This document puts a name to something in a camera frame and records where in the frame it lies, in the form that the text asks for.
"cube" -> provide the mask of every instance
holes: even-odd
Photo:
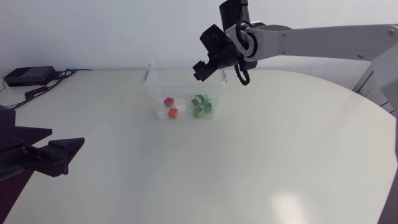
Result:
[[[169,117],[176,118],[178,115],[178,109],[170,108],[169,109]]]
[[[205,113],[210,113],[212,110],[211,103],[205,103]]]
[[[203,103],[204,104],[210,103],[210,97],[208,95],[203,95]]]
[[[195,95],[197,97],[199,97],[199,99],[201,100],[201,103],[203,103],[205,101],[205,99],[203,99],[203,95]]]
[[[201,99],[198,96],[195,96],[194,99],[191,101],[195,106],[201,104]]]
[[[167,97],[166,100],[163,101],[166,106],[172,106],[174,104],[174,99]]]
[[[197,106],[194,110],[193,113],[195,114],[195,116],[197,118],[200,118],[201,116],[203,116],[205,114],[205,110],[202,109],[200,106]]]

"table surface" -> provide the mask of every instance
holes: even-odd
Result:
[[[5,223],[376,223],[397,168],[396,119],[333,83],[233,71],[214,119],[159,120],[144,71],[78,72],[17,110],[84,137],[69,174],[35,172]],[[11,88],[0,104],[32,87]]]

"transparent bin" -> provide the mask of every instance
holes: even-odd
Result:
[[[169,109],[178,109],[177,119],[213,118],[220,94],[227,86],[224,70],[217,70],[206,81],[201,82],[193,76],[193,66],[198,60],[153,60],[144,77],[142,85],[147,89],[159,119],[171,119],[168,116]],[[204,113],[197,118],[193,112],[195,106],[191,102],[195,95],[208,95],[212,111]],[[166,106],[164,100],[173,98],[174,104]]]

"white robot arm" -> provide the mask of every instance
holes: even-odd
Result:
[[[398,108],[397,25],[266,26],[250,22],[247,0],[227,0],[220,13],[224,32],[212,25],[200,37],[210,60],[193,67],[197,80],[206,80],[216,69],[234,66],[242,84],[247,85],[248,70],[256,67],[258,60],[279,55],[365,60],[371,62],[378,87],[393,108]]]

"white wall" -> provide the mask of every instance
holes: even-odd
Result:
[[[0,77],[16,67],[143,68],[153,58],[202,58],[201,33],[221,27],[215,0],[0,0]],[[398,21],[396,0],[249,0],[252,21],[291,28]],[[276,57],[259,68],[352,88],[367,63]]]

